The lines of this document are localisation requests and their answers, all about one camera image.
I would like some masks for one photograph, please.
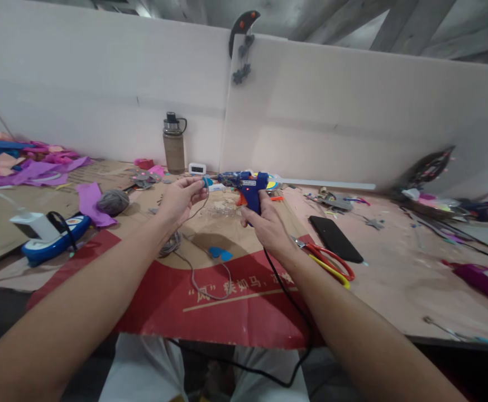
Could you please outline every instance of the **gray yarn ball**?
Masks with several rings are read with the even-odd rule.
[[[121,190],[108,190],[97,201],[97,208],[110,216],[115,216],[123,212],[129,204],[127,193]]]

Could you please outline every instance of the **smartphone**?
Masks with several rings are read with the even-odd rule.
[[[356,248],[348,240],[341,229],[334,221],[327,218],[316,216],[309,217],[311,225],[315,228],[324,244],[324,247],[334,252],[345,261],[355,262],[360,264],[363,262],[363,257],[359,254]]]

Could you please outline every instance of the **leg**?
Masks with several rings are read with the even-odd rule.
[[[99,402],[168,402],[184,392],[181,350],[161,337],[122,333]]]
[[[289,381],[294,366],[299,360],[297,351],[275,349],[235,348],[235,361],[253,368],[266,371],[281,381]],[[302,368],[298,368],[291,388],[281,385],[259,375],[249,373],[239,368],[235,369],[236,387],[232,402],[309,402]]]

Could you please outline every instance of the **scissors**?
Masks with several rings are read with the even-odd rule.
[[[337,254],[331,252],[330,250],[325,249],[324,247],[317,246],[316,244],[313,243],[304,243],[303,241],[297,239],[294,236],[291,236],[293,240],[296,242],[298,247],[300,248],[307,248],[308,251],[311,253],[309,254],[309,257],[311,257],[318,265],[320,265],[322,268],[324,268],[326,271],[328,271],[330,274],[335,276],[335,278],[346,288],[350,289],[350,283],[348,281],[353,281],[355,279],[354,272],[352,269],[349,267],[349,265],[342,259],[340,258]],[[327,259],[322,253],[325,253],[335,260],[337,260],[348,272],[348,275],[346,275],[344,272],[342,272],[336,265],[331,263],[329,259]]]

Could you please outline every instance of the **ceiling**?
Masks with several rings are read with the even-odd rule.
[[[36,0],[231,28],[294,41],[488,64],[488,0]]]

